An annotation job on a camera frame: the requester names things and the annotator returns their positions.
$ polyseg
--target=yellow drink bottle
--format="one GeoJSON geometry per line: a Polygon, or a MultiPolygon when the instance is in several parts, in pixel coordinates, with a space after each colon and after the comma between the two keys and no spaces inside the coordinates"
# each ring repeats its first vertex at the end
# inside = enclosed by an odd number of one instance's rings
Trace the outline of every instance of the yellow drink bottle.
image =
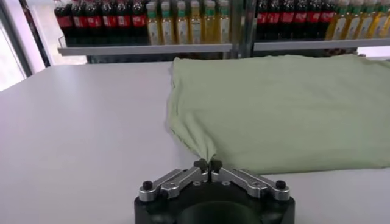
{"type": "Polygon", "coordinates": [[[176,32],[177,32],[177,43],[188,44],[188,19],[185,11],[185,2],[177,2],[177,21],[176,21],[176,32]]]}
{"type": "Polygon", "coordinates": [[[353,39],[360,22],[360,11],[363,0],[352,0],[351,11],[346,16],[346,24],[342,30],[341,39],[353,39]]]}
{"type": "Polygon", "coordinates": [[[199,1],[191,1],[190,42],[193,44],[200,44],[202,39],[202,19],[199,9],[199,1]]]}
{"type": "Polygon", "coordinates": [[[367,38],[380,38],[380,32],[385,25],[387,20],[387,14],[389,10],[389,0],[381,0],[381,5],[378,8],[378,13],[374,18],[374,21],[371,23],[370,28],[367,33],[367,38]]]}
{"type": "Polygon", "coordinates": [[[340,0],[338,2],[337,14],[332,18],[327,33],[326,40],[340,40],[342,30],[346,24],[346,14],[348,10],[349,0],[340,0]]]}
{"type": "Polygon", "coordinates": [[[221,0],[219,2],[219,40],[220,43],[230,43],[230,17],[229,2],[221,0]]]}
{"type": "Polygon", "coordinates": [[[374,20],[374,9],[377,1],[366,0],[364,3],[364,11],[360,16],[359,26],[355,31],[353,39],[364,39],[367,36],[367,31],[374,20]]]}
{"type": "Polygon", "coordinates": [[[205,42],[214,43],[216,39],[217,25],[215,20],[215,2],[207,1],[205,15],[205,42]]]}
{"type": "Polygon", "coordinates": [[[161,14],[163,15],[161,19],[163,43],[165,45],[175,44],[175,33],[171,17],[171,5],[169,2],[163,2],[161,4],[161,14]]]}

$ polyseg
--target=bottle label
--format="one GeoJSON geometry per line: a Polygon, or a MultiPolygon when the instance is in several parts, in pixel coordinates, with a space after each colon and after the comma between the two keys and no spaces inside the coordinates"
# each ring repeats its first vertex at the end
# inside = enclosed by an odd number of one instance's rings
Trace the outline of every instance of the bottle label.
{"type": "Polygon", "coordinates": [[[279,13],[268,13],[267,15],[267,23],[278,23],[279,22],[279,13]]]}
{"type": "Polygon", "coordinates": [[[191,23],[193,44],[200,44],[200,21],[192,21],[191,23]]]}
{"type": "Polygon", "coordinates": [[[307,21],[309,23],[317,23],[319,20],[320,13],[319,12],[308,12],[307,13],[307,21]]]}
{"type": "Polygon", "coordinates": [[[67,28],[72,26],[72,20],[70,16],[57,17],[57,21],[61,28],[67,28]]]}
{"type": "Polygon", "coordinates": [[[101,27],[102,18],[100,16],[88,16],[88,26],[89,27],[101,27]]]}
{"type": "Polygon", "coordinates": [[[226,44],[229,43],[229,28],[230,28],[230,20],[229,19],[222,19],[221,25],[220,25],[220,35],[221,35],[221,43],[226,44]]]}
{"type": "Polygon", "coordinates": [[[141,27],[146,25],[146,15],[133,15],[133,25],[141,27]]]}
{"type": "Polygon", "coordinates": [[[349,28],[348,28],[348,32],[347,32],[347,36],[346,36],[347,40],[351,40],[353,38],[353,36],[355,35],[355,32],[356,32],[356,29],[359,26],[359,22],[360,22],[359,17],[356,17],[351,21],[351,23],[349,24],[349,28]]]}
{"type": "Polygon", "coordinates": [[[346,24],[345,18],[340,18],[337,20],[336,26],[335,26],[335,32],[333,34],[332,40],[340,40],[342,30],[344,28],[344,25],[346,24]]]}
{"type": "Polygon", "coordinates": [[[131,17],[127,16],[117,16],[118,25],[120,27],[130,27],[131,26],[131,17]]]}
{"type": "Polygon", "coordinates": [[[163,22],[164,44],[173,44],[171,22],[163,22]]]}
{"type": "Polygon", "coordinates": [[[88,27],[88,20],[85,16],[75,16],[73,17],[74,25],[77,28],[87,28],[88,27]]]}
{"type": "Polygon", "coordinates": [[[282,17],[280,20],[282,23],[291,23],[294,19],[294,13],[293,12],[283,12],[282,17]]]}
{"type": "Polygon", "coordinates": [[[116,16],[103,16],[103,22],[106,27],[116,27],[116,16]]]}
{"type": "Polygon", "coordinates": [[[322,12],[321,16],[319,17],[319,21],[322,23],[330,23],[333,18],[333,15],[335,15],[334,12],[322,12]]]}
{"type": "Polygon", "coordinates": [[[177,25],[179,44],[188,44],[188,28],[186,21],[179,21],[177,25]]]}
{"type": "Polygon", "coordinates": [[[370,27],[372,23],[372,18],[367,17],[363,20],[363,23],[361,24],[361,28],[358,34],[358,39],[364,39],[367,35],[368,28],[370,27]]]}
{"type": "Polygon", "coordinates": [[[265,24],[267,22],[267,13],[259,13],[257,15],[257,24],[265,24]]]}
{"type": "Polygon", "coordinates": [[[294,23],[304,23],[306,21],[306,12],[297,12],[295,13],[294,23]]]}
{"type": "Polygon", "coordinates": [[[158,39],[158,28],[157,23],[149,23],[147,25],[147,29],[149,31],[149,39],[151,41],[151,45],[159,45],[160,40],[158,39]]]}

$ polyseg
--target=black screw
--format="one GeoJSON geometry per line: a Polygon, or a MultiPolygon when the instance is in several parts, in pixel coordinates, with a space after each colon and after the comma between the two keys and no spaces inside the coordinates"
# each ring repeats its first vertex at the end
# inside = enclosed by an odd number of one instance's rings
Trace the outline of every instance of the black screw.
{"type": "Polygon", "coordinates": [[[278,180],[275,183],[275,187],[276,187],[276,189],[283,190],[286,188],[286,182],[284,182],[282,180],[278,180]]]}
{"type": "Polygon", "coordinates": [[[142,183],[142,188],[145,190],[145,191],[149,191],[153,188],[153,182],[151,182],[150,180],[148,181],[144,181],[142,183]]]}

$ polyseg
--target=bottle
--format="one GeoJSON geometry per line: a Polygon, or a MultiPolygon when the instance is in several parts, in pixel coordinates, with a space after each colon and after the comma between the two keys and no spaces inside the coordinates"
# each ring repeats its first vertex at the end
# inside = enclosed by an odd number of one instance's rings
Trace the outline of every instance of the bottle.
{"type": "Polygon", "coordinates": [[[294,39],[305,37],[305,21],[307,17],[307,1],[297,0],[295,5],[295,15],[293,21],[292,34],[294,39]]]}
{"type": "Polygon", "coordinates": [[[381,5],[378,8],[378,13],[371,23],[366,38],[380,38],[380,32],[387,20],[387,14],[389,10],[389,0],[381,0],[381,5]]]}
{"type": "Polygon", "coordinates": [[[171,18],[171,5],[169,2],[163,2],[161,4],[161,14],[163,15],[161,20],[163,43],[165,45],[175,44],[174,25],[171,18]]]}
{"type": "Polygon", "coordinates": [[[160,32],[157,21],[157,8],[155,2],[150,2],[146,5],[147,8],[147,32],[151,45],[160,44],[160,32]]]}
{"type": "Polygon", "coordinates": [[[118,21],[116,20],[116,4],[111,0],[103,0],[102,14],[103,23],[105,27],[105,34],[107,36],[108,43],[119,44],[120,37],[118,35],[118,21]]]}
{"type": "Polygon", "coordinates": [[[199,1],[191,1],[190,38],[192,44],[200,44],[202,39],[202,19],[200,18],[199,1]]]}
{"type": "Polygon", "coordinates": [[[268,2],[267,33],[266,33],[266,38],[269,40],[275,40],[278,38],[279,17],[280,17],[279,0],[270,0],[268,2]]]}
{"type": "Polygon", "coordinates": [[[318,21],[318,38],[325,38],[330,21],[335,15],[336,4],[334,0],[323,0],[321,14],[318,21]]]}
{"type": "Polygon", "coordinates": [[[267,0],[258,0],[257,4],[257,26],[256,40],[261,41],[266,38],[268,4],[267,0]]]}
{"type": "Polygon", "coordinates": [[[130,1],[118,0],[116,6],[116,20],[118,22],[118,34],[122,44],[132,42],[132,6],[130,1]]]}
{"type": "Polygon", "coordinates": [[[230,43],[230,17],[229,2],[221,0],[219,2],[219,39],[220,43],[230,43]]]}
{"type": "Polygon", "coordinates": [[[55,0],[54,15],[57,18],[57,22],[63,32],[67,45],[76,43],[74,37],[74,26],[72,22],[72,11],[71,5],[65,4],[61,0],[55,0]]]}
{"type": "Polygon", "coordinates": [[[291,25],[294,19],[294,0],[282,0],[280,6],[281,17],[279,24],[279,36],[281,39],[291,38],[291,25]]]}
{"type": "Polygon", "coordinates": [[[363,5],[363,0],[352,0],[351,12],[346,16],[346,24],[341,34],[341,39],[351,40],[355,36],[355,32],[360,22],[360,11],[363,5]]]}
{"type": "Polygon", "coordinates": [[[186,16],[185,2],[177,2],[177,21],[176,21],[176,32],[177,32],[177,43],[188,44],[188,19],[186,16]]]}
{"type": "Polygon", "coordinates": [[[317,23],[321,15],[321,0],[308,0],[305,36],[309,39],[318,37],[317,23]]]}
{"type": "Polygon", "coordinates": [[[146,7],[142,0],[134,0],[132,13],[132,31],[135,44],[148,44],[146,7]]]}
{"type": "Polygon", "coordinates": [[[88,20],[88,27],[91,34],[91,39],[94,44],[106,44],[107,39],[104,33],[102,22],[102,10],[98,6],[98,2],[86,0],[85,14],[88,20]]]}
{"type": "Polygon", "coordinates": [[[349,0],[340,0],[337,9],[337,15],[335,15],[330,22],[327,33],[325,35],[326,40],[340,40],[342,30],[346,24],[346,14],[348,10],[349,0]]]}

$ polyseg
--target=plastic bottle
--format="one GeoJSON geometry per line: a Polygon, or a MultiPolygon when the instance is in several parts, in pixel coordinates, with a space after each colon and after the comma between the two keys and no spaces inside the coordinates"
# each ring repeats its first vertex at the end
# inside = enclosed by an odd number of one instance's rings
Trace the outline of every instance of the plastic bottle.
{"type": "Polygon", "coordinates": [[[381,5],[378,8],[374,21],[371,23],[366,38],[380,38],[380,33],[385,26],[389,10],[389,0],[381,0],[381,5]]]}
{"type": "Polygon", "coordinates": [[[340,0],[338,4],[337,14],[333,17],[328,26],[325,36],[326,40],[340,40],[342,30],[346,24],[346,14],[348,10],[349,0],[340,0]]]}
{"type": "Polygon", "coordinates": [[[210,44],[216,41],[217,25],[215,20],[215,2],[207,1],[205,15],[205,42],[210,44]]]}
{"type": "Polygon", "coordinates": [[[177,21],[176,21],[176,31],[177,31],[177,43],[178,44],[188,44],[188,19],[186,16],[185,2],[177,2],[177,21]]]}
{"type": "Polygon", "coordinates": [[[161,20],[163,43],[165,45],[175,44],[174,26],[171,18],[171,5],[169,2],[163,2],[161,4],[161,14],[163,15],[161,20]]]}
{"type": "Polygon", "coordinates": [[[358,28],[355,31],[353,39],[364,39],[367,36],[367,31],[374,20],[374,9],[377,1],[366,0],[364,3],[364,10],[360,16],[358,28]]]}
{"type": "Polygon", "coordinates": [[[363,0],[352,0],[352,9],[347,16],[346,24],[341,34],[341,39],[351,40],[355,36],[355,32],[360,23],[360,11],[363,5],[363,0]]]}
{"type": "Polygon", "coordinates": [[[191,1],[190,42],[200,44],[202,41],[202,18],[198,0],[191,1]]]}

